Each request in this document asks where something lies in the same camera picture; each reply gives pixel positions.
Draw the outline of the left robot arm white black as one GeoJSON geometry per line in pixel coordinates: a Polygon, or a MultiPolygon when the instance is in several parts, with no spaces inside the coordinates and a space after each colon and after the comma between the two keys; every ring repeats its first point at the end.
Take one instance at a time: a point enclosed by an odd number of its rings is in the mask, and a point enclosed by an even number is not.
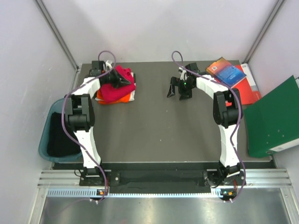
{"type": "Polygon", "coordinates": [[[68,138],[80,147],[83,156],[83,169],[80,173],[80,186],[108,185],[107,176],[101,166],[101,157],[94,139],[95,112],[92,97],[104,84],[117,83],[123,88],[125,84],[135,86],[131,69],[97,70],[98,76],[87,75],[80,86],[65,96],[61,123],[68,138]]]}

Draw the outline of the orange t shirt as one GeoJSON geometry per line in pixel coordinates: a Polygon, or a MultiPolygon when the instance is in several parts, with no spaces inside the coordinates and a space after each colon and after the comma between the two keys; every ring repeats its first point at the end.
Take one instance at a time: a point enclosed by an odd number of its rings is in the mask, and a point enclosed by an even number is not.
{"type": "Polygon", "coordinates": [[[113,104],[118,104],[118,103],[128,103],[131,101],[135,100],[135,91],[130,92],[129,94],[117,99],[117,100],[108,100],[105,101],[102,93],[100,90],[98,90],[97,95],[95,97],[95,100],[100,104],[100,105],[113,105],[113,104]]]}

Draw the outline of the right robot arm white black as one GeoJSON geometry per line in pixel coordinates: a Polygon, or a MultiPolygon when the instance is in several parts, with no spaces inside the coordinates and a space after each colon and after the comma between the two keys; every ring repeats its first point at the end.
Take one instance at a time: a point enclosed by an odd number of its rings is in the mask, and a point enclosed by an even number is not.
{"type": "Polygon", "coordinates": [[[217,172],[206,173],[205,182],[211,188],[230,184],[241,173],[240,159],[237,156],[237,132],[239,118],[242,116],[241,107],[237,103],[238,90],[230,91],[210,75],[190,75],[186,80],[171,77],[168,98],[175,95],[176,87],[180,100],[191,98],[194,88],[204,91],[213,100],[213,118],[221,134],[221,155],[217,172]]]}

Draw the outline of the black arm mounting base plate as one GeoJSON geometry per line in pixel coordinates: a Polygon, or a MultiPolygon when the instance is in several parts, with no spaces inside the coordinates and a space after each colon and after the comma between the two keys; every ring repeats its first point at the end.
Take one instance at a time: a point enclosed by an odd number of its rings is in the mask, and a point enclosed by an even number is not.
{"type": "Polygon", "coordinates": [[[223,168],[218,163],[124,163],[99,168],[79,168],[80,186],[106,187],[110,194],[208,193],[245,184],[240,165],[223,168]]]}

